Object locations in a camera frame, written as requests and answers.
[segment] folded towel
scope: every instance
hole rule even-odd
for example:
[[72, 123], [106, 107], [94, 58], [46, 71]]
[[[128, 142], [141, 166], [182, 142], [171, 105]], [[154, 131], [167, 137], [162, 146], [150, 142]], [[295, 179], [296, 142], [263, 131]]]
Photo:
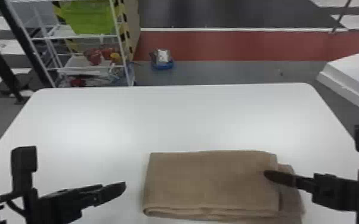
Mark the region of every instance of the folded towel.
[[262, 151], [152, 153], [143, 212], [194, 220], [278, 217], [279, 186], [264, 177], [264, 170], [278, 170], [276, 155]]

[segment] white table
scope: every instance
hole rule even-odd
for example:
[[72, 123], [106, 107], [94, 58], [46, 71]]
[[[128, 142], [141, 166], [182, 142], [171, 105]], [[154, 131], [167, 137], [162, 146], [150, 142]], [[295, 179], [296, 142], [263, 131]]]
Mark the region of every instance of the white table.
[[[310, 85], [45, 89], [0, 139], [0, 194], [10, 192], [10, 151], [36, 145], [39, 195], [126, 181], [119, 198], [83, 211], [76, 223], [199, 223], [148, 218], [141, 192], [150, 152], [265, 150], [300, 175], [356, 178], [354, 141]], [[354, 223], [353, 212], [310, 202], [304, 223]], [[24, 223], [10, 209], [9, 224]]]

